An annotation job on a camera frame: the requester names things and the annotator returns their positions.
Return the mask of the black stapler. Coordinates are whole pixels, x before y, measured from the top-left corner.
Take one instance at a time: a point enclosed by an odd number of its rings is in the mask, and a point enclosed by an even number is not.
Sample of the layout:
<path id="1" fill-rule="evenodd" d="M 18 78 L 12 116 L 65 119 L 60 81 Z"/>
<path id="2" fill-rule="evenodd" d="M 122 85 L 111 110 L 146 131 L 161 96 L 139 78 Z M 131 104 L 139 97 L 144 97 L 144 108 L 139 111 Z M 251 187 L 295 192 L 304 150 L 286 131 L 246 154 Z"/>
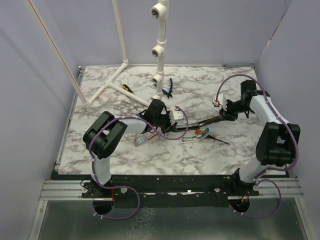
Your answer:
<path id="1" fill-rule="evenodd" d="M 176 132 L 183 132 L 186 129 L 188 129 L 190 131 L 191 130 L 197 130 L 197 129 L 200 129 L 200 128 L 204 127 L 204 126 L 208 126 L 208 125 L 211 125 L 211 124 L 219 123 L 219 122 L 225 121 L 225 120 L 226 120 L 226 118 L 224 116 L 222 116 L 222 115 L 214 116 L 214 117 L 211 117 L 209 119 L 202 120 L 202 121 L 195 122 L 195 123 L 174 125 L 172 127 L 171 131 L 176 133 Z"/>

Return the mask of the red white staple box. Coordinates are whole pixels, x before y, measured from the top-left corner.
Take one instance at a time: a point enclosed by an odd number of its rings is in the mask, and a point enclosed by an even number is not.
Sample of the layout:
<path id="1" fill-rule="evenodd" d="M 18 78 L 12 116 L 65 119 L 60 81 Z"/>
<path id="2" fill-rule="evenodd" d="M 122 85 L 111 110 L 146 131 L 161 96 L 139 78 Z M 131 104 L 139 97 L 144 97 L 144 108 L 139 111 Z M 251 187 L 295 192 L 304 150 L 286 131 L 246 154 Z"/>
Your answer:
<path id="1" fill-rule="evenodd" d="M 139 137 L 137 137 L 135 140 L 134 140 L 134 145 L 136 147 L 139 147 L 145 143 L 147 143 L 149 140 L 151 140 L 152 138 L 156 137 L 158 134 L 157 132 L 155 131 L 149 131 L 149 132 L 146 132 L 142 135 L 140 135 Z"/>

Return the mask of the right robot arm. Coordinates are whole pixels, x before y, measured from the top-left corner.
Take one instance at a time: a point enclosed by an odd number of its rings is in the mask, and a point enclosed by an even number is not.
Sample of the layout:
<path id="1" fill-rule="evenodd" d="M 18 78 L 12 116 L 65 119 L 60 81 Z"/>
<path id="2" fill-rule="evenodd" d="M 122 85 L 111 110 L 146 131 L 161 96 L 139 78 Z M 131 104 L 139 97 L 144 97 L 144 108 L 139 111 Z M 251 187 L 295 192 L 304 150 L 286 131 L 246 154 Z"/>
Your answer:
<path id="1" fill-rule="evenodd" d="M 245 80 L 240 84 L 240 99 L 232 101 L 218 92 L 212 103 L 219 107 L 223 119 L 235 121 L 240 113 L 248 116 L 256 114 L 263 125 L 255 147 L 255 156 L 245 166 L 232 175 L 229 189 L 240 196 L 252 189 L 255 181 L 269 170 L 284 171 L 297 158 L 301 129 L 289 123 L 273 105 L 270 95 L 258 90 L 255 80 Z"/>

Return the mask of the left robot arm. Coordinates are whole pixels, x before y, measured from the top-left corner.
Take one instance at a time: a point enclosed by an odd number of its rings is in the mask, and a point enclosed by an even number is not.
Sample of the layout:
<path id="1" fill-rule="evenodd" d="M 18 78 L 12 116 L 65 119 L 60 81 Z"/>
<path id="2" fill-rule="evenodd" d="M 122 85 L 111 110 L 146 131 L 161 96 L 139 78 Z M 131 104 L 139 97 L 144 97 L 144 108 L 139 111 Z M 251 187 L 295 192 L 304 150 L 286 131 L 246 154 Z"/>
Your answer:
<path id="1" fill-rule="evenodd" d="M 115 116 L 104 111 L 83 136 L 86 149 L 92 157 L 93 191 L 106 197 L 111 190 L 110 156 L 116 150 L 123 135 L 144 134 L 157 129 L 163 134 L 176 124 L 172 111 L 161 100 L 152 100 L 149 107 L 129 117 Z"/>

